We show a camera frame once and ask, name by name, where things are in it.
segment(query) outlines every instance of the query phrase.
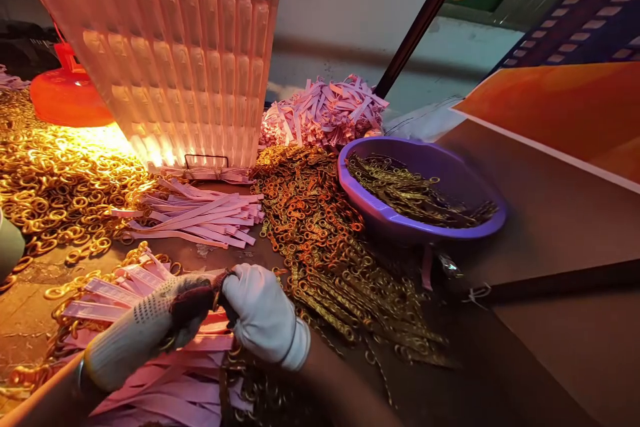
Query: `white wall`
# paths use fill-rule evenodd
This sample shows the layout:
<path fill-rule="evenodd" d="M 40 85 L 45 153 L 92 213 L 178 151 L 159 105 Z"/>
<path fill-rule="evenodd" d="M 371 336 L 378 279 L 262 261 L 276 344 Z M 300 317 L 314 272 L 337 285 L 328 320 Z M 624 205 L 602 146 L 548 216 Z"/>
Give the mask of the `white wall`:
<path fill-rule="evenodd" d="M 375 85 L 424 0 L 280 0 L 267 100 L 307 78 Z M 39 0 L 0 0 L 0 18 L 51 25 Z M 387 99 L 395 117 L 450 95 L 466 95 L 522 33 L 438 17 Z"/>

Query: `orange heat lamp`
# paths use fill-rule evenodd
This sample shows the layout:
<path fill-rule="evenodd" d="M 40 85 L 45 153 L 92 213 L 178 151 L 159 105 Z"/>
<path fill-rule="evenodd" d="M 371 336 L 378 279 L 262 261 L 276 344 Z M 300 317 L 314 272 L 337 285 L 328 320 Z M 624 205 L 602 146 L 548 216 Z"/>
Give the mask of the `orange heat lamp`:
<path fill-rule="evenodd" d="M 41 73 L 31 82 L 35 115 L 65 127 L 103 127 L 113 116 L 68 42 L 54 45 L 62 68 Z"/>

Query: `purple plastic basin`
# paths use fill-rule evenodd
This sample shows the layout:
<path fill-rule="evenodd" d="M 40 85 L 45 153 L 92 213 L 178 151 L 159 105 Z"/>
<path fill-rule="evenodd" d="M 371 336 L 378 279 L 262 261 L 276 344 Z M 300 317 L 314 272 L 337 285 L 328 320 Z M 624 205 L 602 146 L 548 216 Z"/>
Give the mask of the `purple plastic basin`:
<path fill-rule="evenodd" d="M 372 153 L 386 155 L 404 163 L 409 171 L 423 177 L 440 177 L 439 189 L 447 196 L 462 201 L 467 207 L 480 206 L 487 200 L 498 205 L 498 211 L 484 224 L 466 229 L 435 227 L 400 215 L 383 201 L 371 195 L 351 176 L 346 159 L 355 152 L 362 158 Z M 472 240 L 494 234 L 507 218 L 507 203 L 457 155 L 435 145 L 392 137 L 369 137 L 348 143 L 338 157 L 338 176 L 349 201 L 367 221 L 369 227 L 402 244 L 437 242 L 438 240 Z"/>

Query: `white corrugated plastic sheet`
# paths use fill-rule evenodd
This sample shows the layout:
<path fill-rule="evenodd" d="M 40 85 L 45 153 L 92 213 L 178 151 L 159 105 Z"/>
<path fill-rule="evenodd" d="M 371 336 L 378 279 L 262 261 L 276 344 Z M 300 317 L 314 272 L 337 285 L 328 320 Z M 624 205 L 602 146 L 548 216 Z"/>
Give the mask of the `white corrugated plastic sheet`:
<path fill-rule="evenodd" d="M 145 165 L 254 164 L 278 0 L 42 1 Z"/>

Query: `hand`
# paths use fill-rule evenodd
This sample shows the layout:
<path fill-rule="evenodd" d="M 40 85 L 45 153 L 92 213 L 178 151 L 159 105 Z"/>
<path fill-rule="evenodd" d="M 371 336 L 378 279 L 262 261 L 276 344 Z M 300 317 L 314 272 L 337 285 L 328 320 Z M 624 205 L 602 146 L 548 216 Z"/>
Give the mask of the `hand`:
<path fill-rule="evenodd" d="M 241 264 L 232 273 L 222 292 L 239 316 L 235 337 L 262 360 L 300 370 L 309 355 L 309 327 L 295 316 L 273 272 Z"/>
<path fill-rule="evenodd" d="M 106 392 L 120 389 L 132 373 L 160 353 L 160 344 L 173 326 L 169 309 L 176 296 L 210 285 L 208 277 L 183 275 L 167 280 L 143 298 L 85 350 L 85 369 L 92 381 Z M 177 332 L 173 349 L 193 339 L 207 312 L 194 312 L 193 319 Z"/>

